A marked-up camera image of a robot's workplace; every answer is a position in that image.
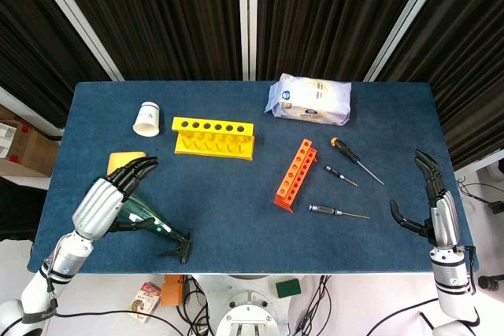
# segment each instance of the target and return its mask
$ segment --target green sponge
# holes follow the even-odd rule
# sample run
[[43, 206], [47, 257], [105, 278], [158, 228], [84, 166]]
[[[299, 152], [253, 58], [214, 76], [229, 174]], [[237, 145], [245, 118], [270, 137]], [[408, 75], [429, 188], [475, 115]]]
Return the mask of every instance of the green sponge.
[[289, 279], [288, 281], [277, 282], [276, 292], [278, 293], [278, 298], [290, 297], [291, 295], [296, 295], [301, 293], [301, 287], [299, 285], [298, 279]]

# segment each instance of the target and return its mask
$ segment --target orange test tube rack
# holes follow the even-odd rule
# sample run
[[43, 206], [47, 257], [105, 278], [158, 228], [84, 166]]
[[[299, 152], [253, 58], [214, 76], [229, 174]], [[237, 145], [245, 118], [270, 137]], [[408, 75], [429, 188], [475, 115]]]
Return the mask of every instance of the orange test tube rack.
[[298, 194], [299, 188], [312, 162], [317, 161], [315, 157], [317, 151], [311, 146], [312, 141], [303, 139], [291, 166], [287, 170], [287, 174], [276, 191], [275, 200], [273, 202], [275, 205], [278, 205], [288, 212], [293, 212], [291, 209], [292, 202], [294, 202], [296, 194]]

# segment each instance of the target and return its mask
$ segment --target black cable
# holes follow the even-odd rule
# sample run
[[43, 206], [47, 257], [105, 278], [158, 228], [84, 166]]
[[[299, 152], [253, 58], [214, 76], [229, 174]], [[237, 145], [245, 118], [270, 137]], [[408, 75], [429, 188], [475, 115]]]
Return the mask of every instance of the black cable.
[[420, 307], [420, 306], [426, 305], [427, 303], [435, 302], [438, 300], [439, 300], [439, 298], [432, 298], [432, 299], [429, 299], [428, 301], [423, 301], [421, 303], [417, 303], [416, 305], [402, 308], [396, 312], [392, 312], [389, 316], [385, 316], [381, 321], [379, 321], [377, 324], [375, 324], [374, 327], [371, 328], [371, 330], [366, 334], [366, 336], [369, 336], [381, 323], [383, 323], [386, 320], [389, 320], [392, 316], [396, 316], [397, 314], [399, 314], [401, 312], [408, 311], [408, 310], [411, 310], [412, 308]]
[[469, 262], [469, 269], [470, 269], [469, 279], [471, 280], [471, 286], [472, 286], [471, 295], [474, 295], [476, 294], [476, 285], [474, 284], [474, 260], [471, 260]]
[[471, 186], [471, 185], [481, 185], [481, 186], [489, 186], [490, 188], [494, 188], [496, 190], [500, 190], [501, 192], [504, 193], [504, 190], [501, 189], [501, 188], [498, 188], [494, 185], [490, 185], [490, 184], [485, 184], [485, 183], [470, 183], [470, 184], [464, 184], [464, 186]]
[[328, 295], [329, 298], [329, 313], [328, 313], [328, 318], [326, 319], [324, 326], [322, 329], [319, 331], [317, 336], [320, 336], [320, 334], [324, 331], [326, 328], [328, 321], [331, 317], [331, 312], [332, 312], [332, 299], [331, 295], [329, 294], [329, 290], [327, 288], [327, 282], [331, 278], [330, 275], [322, 275], [319, 279], [319, 284], [317, 287], [317, 290], [315, 290], [315, 293], [312, 296], [311, 301], [308, 304], [308, 307], [306, 308], [305, 315], [298, 321], [298, 325], [296, 326], [295, 330], [295, 335], [301, 332], [301, 336], [308, 336], [313, 330], [313, 320], [315, 319], [315, 315], [317, 314], [317, 311], [320, 307], [320, 304], [322, 300], [324, 299], [325, 295]]
[[476, 336], [476, 334], [474, 333], [473, 329], [472, 329], [470, 326], [468, 326], [468, 325], [467, 325], [467, 324], [465, 324], [464, 322], [461, 322], [460, 320], [459, 320], [458, 322], [459, 322], [460, 324], [462, 324], [465, 328], [467, 328], [467, 329], [469, 330], [469, 332], [471, 332], [471, 334], [472, 334], [473, 336]]
[[14, 327], [16, 324], [18, 324], [23, 318], [19, 318], [18, 320], [14, 320], [5, 330], [3, 330], [2, 334], [0, 336], [5, 336], [7, 332], [11, 330], [12, 327]]
[[431, 330], [434, 330], [434, 326], [432, 325], [431, 321], [429, 319], [427, 319], [427, 316], [425, 316], [425, 314], [420, 311], [420, 316], [422, 317], [422, 319], [427, 323], [428, 327], [431, 329]]
[[322, 332], [324, 331], [324, 329], [326, 328], [326, 326], [328, 325], [329, 323], [329, 319], [331, 319], [331, 312], [332, 312], [332, 299], [331, 299], [331, 294], [329, 293], [329, 290], [328, 288], [324, 285], [324, 289], [325, 289], [325, 292], [327, 293], [328, 295], [328, 298], [329, 298], [329, 313], [328, 313], [328, 317], [327, 319], [325, 320], [325, 323], [324, 323], [324, 326], [322, 327], [322, 329], [319, 331], [319, 333], [317, 334], [317, 336], [320, 336], [322, 334]]
[[101, 315], [110, 315], [110, 314], [121, 314], [121, 313], [126, 313], [126, 314], [138, 314], [138, 315], [145, 315], [149, 316], [151, 318], [155, 318], [157, 320], [162, 321], [163, 323], [168, 324], [171, 328], [173, 328], [180, 336], [183, 336], [183, 333], [180, 332], [180, 330], [175, 327], [173, 324], [171, 324], [168, 320], [163, 319], [159, 316], [152, 315], [152, 314], [146, 314], [144, 312], [139, 312], [139, 311], [132, 311], [132, 310], [113, 310], [113, 311], [104, 311], [104, 312], [77, 312], [75, 314], [54, 314], [57, 318], [76, 318], [78, 316], [101, 316]]
[[461, 193], [468, 196], [468, 197], [471, 197], [471, 198], [474, 198], [478, 201], [481, 201], [483, 202], [484, 204], [491, 204], [491, 201], [488, 201], [488, 200], [485, 200], [484, 198], [481, 198], [481, 197], [478, 197], [478, 196], [475, 196], [474, 194], [470, 193], [469, 192], [469, 189], [467, 189], [467, 186], [472, 186], [472, 185], [480, 185], [480, 186], [489, 186], [490, 188], [493, 188], [493, 189], [496, 189], [496, 190], [499, 190], [501, 192], [504, 193], [504, 190], [496, 187], [496, 186], [493, 186], [493, 185], [490, 185], [490, 184], [484, 184], [484, 183], [469, 183], [469, 184], [464, 184], [465, 182], [465, 176], [464, 176], [464, 179], [458, 179], [457, 180], [457, 184], [458, 184], [458, 188], [460, 189]]
[[203, 292], [202, 288], [199, 286], [198, 282], [194, 278], [189, 278], [186, 279], [186, 282], [193, 282], [195, 285], [195, 290], [191, 290], [189, 293], [186, 294], [184, 297], [182, 304], [177, 306], [177, 312], [180, 316], [180, 318], [187, 324], [189, 324], [189, 331], [187, 334], [190, 334], [192, 331], [195, 336], [202, 336], [202, 332], [199, 330], [201, 327], [208, 327], [207, 330], [204, 330], [204, 334], [210, 333], [212, 336], [215, 336], [215, 334], [212, 331], [212, 328], [210, 327], [210, 321], [209, 321], [209, 313], [208, 313], [208, 304], [204, 304], [202, 308], [200, 309], [199, 313], [196, 315], [195, 318], [191, 319], [190, 316], [187, 313], [187, 301], [189, 297], [193, 294], [201, 294], [205, 296], [205, 293]]
[[471, 197], [471, 198], [474, 198], [475, 200], [478, 200], [478, 201], [481, 201], [483, 202], [484, 204], [490, 204], [489, 201], [485, 200], [484, 198], [481, 198], [481, 197], [478, 197], [478, 196], [475, 196], [474, 194], [470, 193], [469, 190], [467, 189], [467, 186], [468, 185], [472, 185], [472, 184], [464, 184], [464, 181], [465, 179], [459, 179], [457, 180], [457, 184], [458, 184], [458, 189], [460, 189], [460, 192], [468, 197]]

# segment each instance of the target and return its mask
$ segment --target blue table cover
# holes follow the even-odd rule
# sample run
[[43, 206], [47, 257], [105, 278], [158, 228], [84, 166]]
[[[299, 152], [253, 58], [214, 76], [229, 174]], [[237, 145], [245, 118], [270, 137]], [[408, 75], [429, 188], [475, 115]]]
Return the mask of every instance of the blue table cover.
[[[91, 181], [106, 173], [109, 154], [145, 151], [159, 166], [136, 193], [177, 228], [193, 235], [188, 263], [158, 254], [176, 243], [149, 231], [108, 234], [94, 243], [82, 271], [94, 273], [343, 273], [431, 271], [431, 246], [391, 217], [423, 223], [428, 202], [415, 149], [440, 164], [470, 242], [447, 145], [427, 83], [353, 83], [350, 121], [343, 127], [274, 118], [263, 113], [272, 82], [86, 82], [76, 87], [65, 134], [28, 265], [36, 271], [57, 240], [73, 230], [72, 214]], [[132, 130], [142, 102], [161, 107], [161, 133]], [[254, 159], [173, 153], [174, 116], [254, 123]], [[338, 136], [385, 186], [329, 144]], [[313, 141], [313, 164], [291, 214], [272, 203], [297, 148]], [[329, 164], [358, 188], [324, 171]], [[309, 211], [335, 206], [371, 216], [360, 220]]]

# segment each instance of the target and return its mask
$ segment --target white floor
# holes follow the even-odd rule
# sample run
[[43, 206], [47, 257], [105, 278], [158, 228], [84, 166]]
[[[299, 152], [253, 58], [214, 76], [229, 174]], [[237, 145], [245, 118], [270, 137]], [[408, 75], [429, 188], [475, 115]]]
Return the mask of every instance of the white floor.
[[[0, 242], [0, 303], [12, 298], [19, 298], [32, 273], [26, 269], [31, 248], [30, 242]], [[289, 319], [294, 324], [306, 307], [317, 285], [317, 277], [305, 277], [302, 280], [302, 294], [291, 302]], [[126, 309], [135, 293], [145, 281], [158, 285], [162, 283], [159, 275], [77, 275], [59, 300], [60, 313], [107, 311]], [[329, 335], [365, 335], [380, 319], [400, 308], [436, 297], [432, 275], [334, 275], [330, 281], [332, 296], [332, 316], [322, 336]], [[489, 297], [480, 291], [474, 297], [481, 325], [475, 329], [476, 334], [502, 334], [504, 329], [504, 303]], [[194, 311], [197, 301], [191, 303]], [[388, 320], [373, 332], [374, 336], [410, 335], [421, 336], [432, 334], [421, 321], [418, 311], [423, 311], [431, 322], [438, 326], [450, 321], [440, 310], [437, 302], [422, 308], [404, 312]], [[317, 313], [317, 323], [313, 334], [324, 323], [327, 316], [327, 303]], [[155, 312], [186, 334], [187, 327], [180, 320], [173, 308], [158, 308]], [[151, 319], [147, 324], [138, 324], [125, 314], [82, 317], [73, 319], [53, 318], [46, 327], [45, 335], [56, 336], [72, 334], [84, 335], [175, 335], [163, 323]]]
[[[504, 181], [494, 181], [485, 169], [465, 174], [465, 184], [486, 183], [504, 190]], [[504, 199], [504, 193], [489, 186], [467, 186], [469, 193], [487, 201]], [[493, 214], [484, 203], [467, 196], [462, 196], [465, 214], [469, 222], [472, 241], [477, 247], [476, 253], [480, 263], [477, 275], [504, 274], [504, 212]], [[497, 292], [488, 293], [504, 302], [504, 282]]]

